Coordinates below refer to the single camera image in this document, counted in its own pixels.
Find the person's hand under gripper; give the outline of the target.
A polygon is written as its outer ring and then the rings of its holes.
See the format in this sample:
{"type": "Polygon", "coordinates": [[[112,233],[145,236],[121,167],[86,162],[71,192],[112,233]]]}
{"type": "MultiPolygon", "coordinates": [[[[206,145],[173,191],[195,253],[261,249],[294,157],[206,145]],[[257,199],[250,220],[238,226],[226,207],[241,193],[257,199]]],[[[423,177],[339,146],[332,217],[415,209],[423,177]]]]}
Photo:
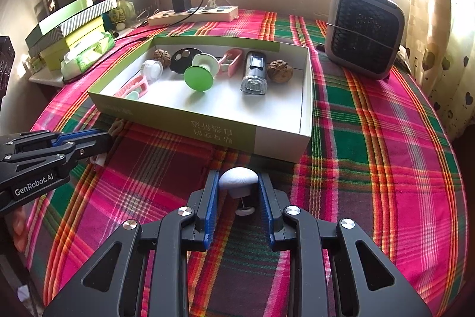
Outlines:
{"type": "Polygon", "coordinates": [[[12,214],[12,229],[14,244],[18,252],[23,253],[26,248],[28,230],[26,227],[26,213],[23,207],[17,208],[12,214]]]}

